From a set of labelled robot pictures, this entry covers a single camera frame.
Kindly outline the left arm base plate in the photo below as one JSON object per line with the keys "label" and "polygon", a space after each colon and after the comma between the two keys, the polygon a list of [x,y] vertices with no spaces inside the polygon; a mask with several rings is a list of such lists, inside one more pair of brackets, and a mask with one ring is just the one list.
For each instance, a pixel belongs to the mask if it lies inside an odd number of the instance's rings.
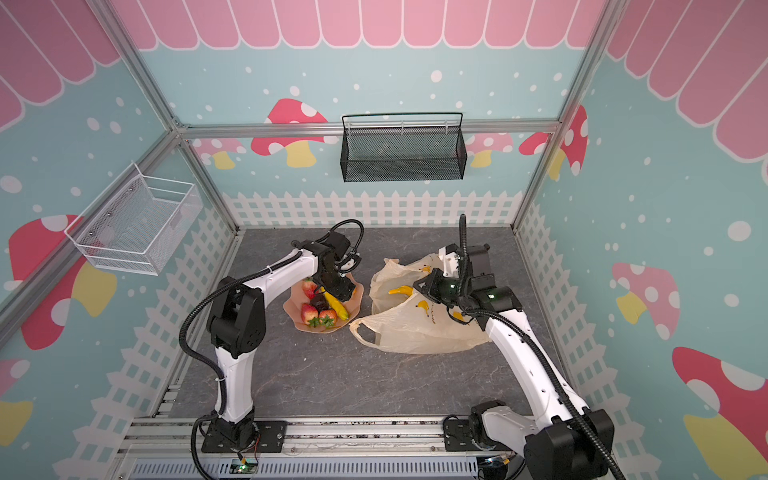
{"label": "left arm base plate", "polygon": [[216,419],[205,431],[203,453],[281,453],[288,423],[243,419],[232,423]]}

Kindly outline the banana print plastic bag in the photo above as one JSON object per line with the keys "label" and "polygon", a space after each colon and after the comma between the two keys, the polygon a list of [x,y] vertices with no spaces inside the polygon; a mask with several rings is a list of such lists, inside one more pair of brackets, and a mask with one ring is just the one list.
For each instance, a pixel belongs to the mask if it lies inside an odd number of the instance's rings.
{"label": "banana print plastic bag", "polygon": [[371,280],[371,314],[349,323],[352,335],[382,352],[416,355],[457,353],[488,343],[490,338],[477,323],[462,325],[451,319],[463,320],[460,312],[447,312],[415,291],[410,297],[388,294],[403,285],[412,287],[441,264],[436,254],[407,265],[387,259]]}

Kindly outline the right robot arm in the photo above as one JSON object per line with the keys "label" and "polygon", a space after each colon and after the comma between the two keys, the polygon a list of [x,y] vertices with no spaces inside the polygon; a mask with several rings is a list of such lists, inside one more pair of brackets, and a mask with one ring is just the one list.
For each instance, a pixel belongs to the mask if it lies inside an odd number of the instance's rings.
{"label": "right robot arm", "polygon": [[478,324],[503,354],[527,399],[522,416],[499,402],[474,409],[474,440],[502,444],[524,459],[534,479],[597,479],[624,473],[612,453],[615,427],[594,410],[552,363],[530,326],[522,303],[496,284],[488,246],[442,248],[441,266],[414,283],[428,300],[443,305],[456,322]]}

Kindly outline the long yellow banana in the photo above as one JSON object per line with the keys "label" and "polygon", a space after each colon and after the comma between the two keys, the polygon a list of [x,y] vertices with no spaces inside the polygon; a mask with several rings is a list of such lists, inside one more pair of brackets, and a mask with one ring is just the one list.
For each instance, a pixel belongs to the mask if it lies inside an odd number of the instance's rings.
{"label": "long yellow banana", "polygon": [[405,295],[410,297],[413,294],[414,289],[411,286],[403,285],[388,291],[389,295]]}

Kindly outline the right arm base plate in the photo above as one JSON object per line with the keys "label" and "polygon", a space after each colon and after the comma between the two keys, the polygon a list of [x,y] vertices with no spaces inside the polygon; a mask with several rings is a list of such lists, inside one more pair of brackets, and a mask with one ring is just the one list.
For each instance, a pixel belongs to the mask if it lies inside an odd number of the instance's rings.
{"label": "right arm base plate", "polygon": [[534,433],[535,423],[524,416],[489,414],[479,420],[445,417],[442,434],[445,450],[449,452],[502,452],[522,453],[525,437]]}

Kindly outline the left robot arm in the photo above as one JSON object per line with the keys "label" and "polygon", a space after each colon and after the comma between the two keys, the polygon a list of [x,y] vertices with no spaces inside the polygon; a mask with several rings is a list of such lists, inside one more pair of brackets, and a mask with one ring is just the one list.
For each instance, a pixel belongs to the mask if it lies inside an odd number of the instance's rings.
{"label": "left robot arm", "polygon": [[[284,258],[241,278],[226,277],[193,307],[182,322],[178,342],[184,354],[215,374],[218,397],[212,413],[195,420],[191,452],[243,454],[264,439],[255,419],[251,381],[257,348],[266,330],[270,303],[294,285],[312,280],[339,301],[348,301],[355,286],[348,274],[357,268],[361,241],[350,241],[333,226],[316,240],[294,241]],[[196,317],[209,310],[206,330],[215,349],[211,359],[192,348],[188,332]]]}

